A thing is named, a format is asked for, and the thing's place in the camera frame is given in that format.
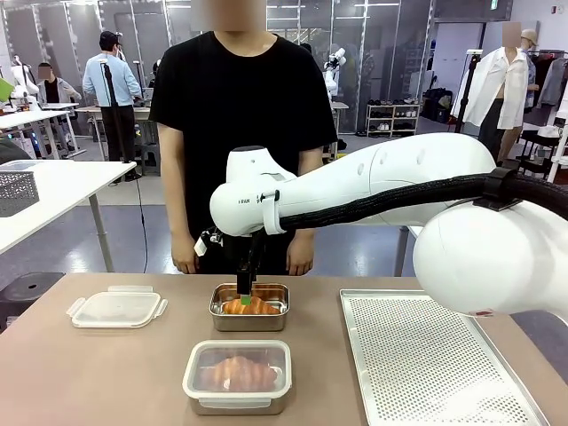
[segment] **blue floor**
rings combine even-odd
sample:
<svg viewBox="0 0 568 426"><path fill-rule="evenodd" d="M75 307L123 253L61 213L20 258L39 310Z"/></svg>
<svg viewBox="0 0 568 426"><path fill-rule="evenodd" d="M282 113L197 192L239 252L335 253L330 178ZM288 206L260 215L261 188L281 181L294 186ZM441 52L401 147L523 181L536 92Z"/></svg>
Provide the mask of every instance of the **blue floor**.
<svg viewBox="0 0 568 426"><path fill-rule="evenodd" d="M144 237L138 206L102 207L114 268L143 272ZM177 273L171 263L170 232L163 206L145 206L150 273ZM398 228L336 225L318 230L311 274L392 276ZM404 276L414 276L409 237ZM77 207L0 255L0 288L28 272L104 272L91 209ZM568 328L545 312L515 316L556 371L568 383Z"/></svg>

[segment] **shoe rack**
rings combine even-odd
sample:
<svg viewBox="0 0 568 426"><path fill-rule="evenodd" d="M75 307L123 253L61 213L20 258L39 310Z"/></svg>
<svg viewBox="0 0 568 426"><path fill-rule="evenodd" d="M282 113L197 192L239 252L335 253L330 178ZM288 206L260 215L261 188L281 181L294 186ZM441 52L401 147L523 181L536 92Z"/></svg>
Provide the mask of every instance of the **shoe rack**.
<svg viewBox="0 0 568 426"><path fill-rule="evenodd" d="M379 113L384 116L372 116L375 115L374 113ZM367 137L394 138L396 136L403 137L415 135L419 115L419 104L367 105ZM404 129L397 129L403 125L403 123L408 124L404 125ZM380 130L385 125L388 129Z"/></svg>

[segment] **bread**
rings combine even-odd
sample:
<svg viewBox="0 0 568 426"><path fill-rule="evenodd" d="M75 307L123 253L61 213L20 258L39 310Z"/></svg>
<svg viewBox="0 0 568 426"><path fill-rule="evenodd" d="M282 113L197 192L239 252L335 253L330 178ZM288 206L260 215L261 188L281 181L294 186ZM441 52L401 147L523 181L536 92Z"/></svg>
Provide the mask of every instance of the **bread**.
<svg viewBox="0 0 568 426"><path fill-rule="evenodd" d="M242 304L240 299L234 299L223 305L223 313L240 315L278 315L280 311L260 297L252 296L250 304Z"/></svg>
<svg viewBox="0 0 568 426"><path fill-rule="evenodd" d="M267 364L234 357L203 368L201 387L220 392L270 392L274 391L276 378L276 372Z"/></svg>

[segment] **white jacket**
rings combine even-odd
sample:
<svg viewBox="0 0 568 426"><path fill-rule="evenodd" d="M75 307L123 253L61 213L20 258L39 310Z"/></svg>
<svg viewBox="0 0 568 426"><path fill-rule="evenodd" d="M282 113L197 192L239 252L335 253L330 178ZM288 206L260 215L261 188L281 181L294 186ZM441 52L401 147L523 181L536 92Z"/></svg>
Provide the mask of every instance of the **white jacket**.
<svg viewBox="0 0 568 426"><path fill-rule="evenodd" d="M492 51L481 59L473 75L471 90L469 91L469 103L463 121L480 126L497 98L501 86L505 84L505 99L498 128L513 129L522 126L529 82L527 60L526 55L520 49L517 49L517 57L512 64L509 64L504 47ZM460 93L454 102L452 115L455 117L460 113L468 74L469 72L466 73L463 82L461 82Z"/></svg>
<svg viewBox="0 0 568 426"><path fill-rule="evenodd" d="M71 84L63 80L62 78L57 78L57 92L59 94L59 103L68 104L71 102L71 97L75 98L75 102L81 100L81 95L76 91ZM45 80L42 80L37 87L39 87L39 94L37 100L40 104L47 103L47 95L45 94Z"/></svg>

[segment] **beige hat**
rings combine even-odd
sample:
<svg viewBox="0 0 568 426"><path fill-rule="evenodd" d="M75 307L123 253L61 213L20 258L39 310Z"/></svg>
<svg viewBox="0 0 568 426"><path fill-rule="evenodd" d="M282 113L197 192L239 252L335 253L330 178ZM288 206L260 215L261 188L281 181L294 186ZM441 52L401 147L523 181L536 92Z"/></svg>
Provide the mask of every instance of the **beige hat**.
<svg viewBox="0 0 568 426"><path fill-rule="evenodd" d="M539 45L538 43L539 35L536 33L536 30L534 29L524 29L523 32L521 33L521 38L526 38L527 40L530 40L532 44L534 44L535 46Z"/></svg>

